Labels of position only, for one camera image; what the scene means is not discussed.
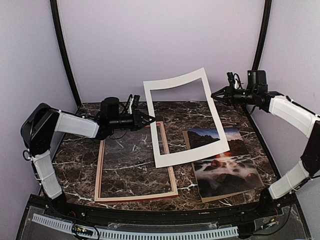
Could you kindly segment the wooden picture frame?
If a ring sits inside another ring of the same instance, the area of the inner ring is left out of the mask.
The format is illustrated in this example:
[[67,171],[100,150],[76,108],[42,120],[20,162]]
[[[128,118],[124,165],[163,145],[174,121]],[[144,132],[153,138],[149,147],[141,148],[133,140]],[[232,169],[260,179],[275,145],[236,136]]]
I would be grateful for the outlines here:
[[95,202],[151,201],[178,195],[173,167],[155,167],[149,126],[100,142]]

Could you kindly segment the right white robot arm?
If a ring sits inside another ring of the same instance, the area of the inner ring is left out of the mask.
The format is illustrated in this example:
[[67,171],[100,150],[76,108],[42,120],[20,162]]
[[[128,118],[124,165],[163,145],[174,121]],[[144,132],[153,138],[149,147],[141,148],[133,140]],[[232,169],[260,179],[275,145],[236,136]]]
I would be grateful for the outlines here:
[[320,116],[307,110],[288,96],[277,91],[234,89],[232,86],[211,94],[211,97],[227,106],[253,105],[279,117],[302,132],[308,139],[298,163],[268,188],[269,197],[255,205],[255,213],[266,217],[275,208],[273,200],[296,191],[320,170]]

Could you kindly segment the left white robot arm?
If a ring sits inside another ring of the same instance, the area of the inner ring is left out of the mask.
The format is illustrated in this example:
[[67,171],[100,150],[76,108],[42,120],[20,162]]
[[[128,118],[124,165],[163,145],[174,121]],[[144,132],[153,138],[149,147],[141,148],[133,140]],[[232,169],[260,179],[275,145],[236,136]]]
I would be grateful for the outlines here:
[[41,103],[21,126],[20,134],[26,149],[22,155],[31,161],[37,181],[51,199],[51,210],[67,218],[70,206],[62,199],[64,192],[58,182],[51,158],[54,133],[74,134],[90,139],[105,140],[116,130],[137,131],[155,122],[155,117],[138,109],[120,112],[118,102],[103,101],[93,117],[79,116]]

